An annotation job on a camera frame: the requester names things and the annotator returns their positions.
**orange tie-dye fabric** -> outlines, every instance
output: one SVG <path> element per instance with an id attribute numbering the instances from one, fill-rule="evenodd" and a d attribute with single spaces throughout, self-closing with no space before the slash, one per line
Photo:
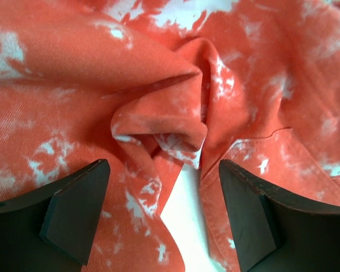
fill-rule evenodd
<path id="1" fill-rule="evenodd" d="M 340 205 L 340 5 L 1 0 L 0 201 L 98 158 L 112 173 L 83 271 L 185 270 L 159 216 L 184 163 L 210 257 L 239 271 L 220 159 Z"/>

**crumpled fabric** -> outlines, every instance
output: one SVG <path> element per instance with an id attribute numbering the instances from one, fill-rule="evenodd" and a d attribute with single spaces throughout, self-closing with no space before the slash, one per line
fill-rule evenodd
<path id="1" fill-rule="evenodd" d="M 108 159 L 83 271 L 184 271 L 160 213 L 190 164 L 210 257 L 239 271 L 220 159 L 340 205 L 328 2 L 1 0 L 0 201 Z"/>

